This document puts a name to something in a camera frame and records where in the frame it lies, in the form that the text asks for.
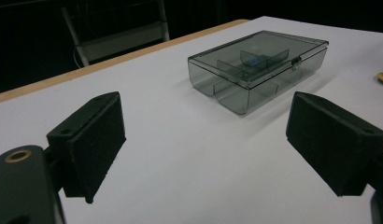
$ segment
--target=tabletop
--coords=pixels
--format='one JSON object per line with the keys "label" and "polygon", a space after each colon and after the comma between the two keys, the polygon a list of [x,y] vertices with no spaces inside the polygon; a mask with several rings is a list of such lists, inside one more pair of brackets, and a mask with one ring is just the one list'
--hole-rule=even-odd
{"label": "tabletop", "polygon": [[[247,116],[193,88],[189,56],[261,30],[329,41],[321,68]],[[93,204],[60,191],[67,223],[372,223],[374,189],[337,197],[285,130],[295,91],[324,97],[383,130],[379,72],[381,33],[260,17],[2,98],[0,154],[47,147],[46,134],[62,120],[118,91],[127,141]]]}

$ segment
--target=dark background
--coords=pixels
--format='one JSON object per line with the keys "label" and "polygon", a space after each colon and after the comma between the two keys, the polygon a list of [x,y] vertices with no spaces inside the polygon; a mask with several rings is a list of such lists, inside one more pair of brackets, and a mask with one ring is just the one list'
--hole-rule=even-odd
{"label": "dark background", "polygon": [[[82,41],[160,19],[158,3],[152,0],[47,0],[5,6],[20,2],[0,1],[0,92],[78,69],[81,61],[75,54],[61,7],[68,9]],[[376,0],[164,0],[164,4],[171,39],[228,21],[261,16],[383,33],[383,1]]]}

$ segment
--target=wooden table edge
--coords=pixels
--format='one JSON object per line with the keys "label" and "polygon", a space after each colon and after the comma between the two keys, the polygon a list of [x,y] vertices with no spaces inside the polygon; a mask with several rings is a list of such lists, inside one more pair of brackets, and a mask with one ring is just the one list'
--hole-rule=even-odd
{"label": "wooden table edge", "polygon": [[26,86],[19,87],[19,88],[14,89],[14,90],[4,91],[4,92],[0,93],[0,103],[7,101],[7,100],[10,100],[10,99],[13,99],[13,98],[16,98],[16,97],[19,97],[19,96],[23,96],[24,94],[32,93],[34,91],[40,91],[40,90],[46,89],[48,87],[51,87],[51,86],[54,86],[54,85],[78,78],[78,77],[83,77],[85,75],[88,75],[90,73],[108,68],[108,67],[113,66],[115,64],[127,62],[129,60],[132,60],[134,58],[137,58],[137,57],[149,54],[149,53],[152,53],[154,51],[157,51],[160,49],[165,49],[165,48],[168,48],[171,46],[175,46],[177,44],[192,40],[194,38],[198,38],[198,37],[201,37],[204,35],[209,35],[209,34],[217,32],[217,31],[224,30],[224,29],[236,26],[238,24],[241,24],[241,23],[244,23],[247,21],[248,20],[242,19],[242,20],[226,22],[224,24],[221,24],[221,25],[218,25],[218,26],[215,26],[212,28],[208,28],[208,29],[205,29],[203,31],[199,31],[199,32],[196,32],[196,33],[193,33],[190,35],[184,35],[182,37],[179,37],[179,38],[176,38],[173,40],[169,40],[169,41],[160,43],[158,45],[154,45],[151,47],[147,47],[145,49],[133,51],[131,53],[127,53],[127,54],[121,55],[119,57],[109,59],[109,60],[106,60],[106,61],[103,61],[100,63],[95,63],[95,64],[89,65],[87,67],[82,67],[80,69],[77,69],[77,70],[74,70],[71,72],[67,72],[67,73],[64,73],[64,74],[56,76],[56,77],[50,77],[50,78],[26,85]]}

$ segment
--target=transparent plastic box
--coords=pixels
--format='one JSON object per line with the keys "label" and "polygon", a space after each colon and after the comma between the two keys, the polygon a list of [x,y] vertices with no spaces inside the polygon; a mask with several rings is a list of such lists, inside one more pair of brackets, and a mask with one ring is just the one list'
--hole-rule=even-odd
{"label": "transparent plastic box", "polygon": [[329,42],[261,31],[188,58],[195,89],[247,114],[314,74]]}

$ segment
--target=white table surface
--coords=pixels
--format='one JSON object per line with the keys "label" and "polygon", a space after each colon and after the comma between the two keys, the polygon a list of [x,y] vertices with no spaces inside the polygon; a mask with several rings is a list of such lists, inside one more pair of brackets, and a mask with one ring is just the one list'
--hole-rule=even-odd
{"label": "white table surface", "polygon": [[[261,30],[329,41],[314,76],[247,116],[192,87],[187,58]],[[46,134],[91,98],[119,91],[127,141],[80,223],[371,223],[362,196],[337,197],[289,144],[295,91],[322,96],[383,130],[383,34],[261,17],[0,103],[0,154]]]}

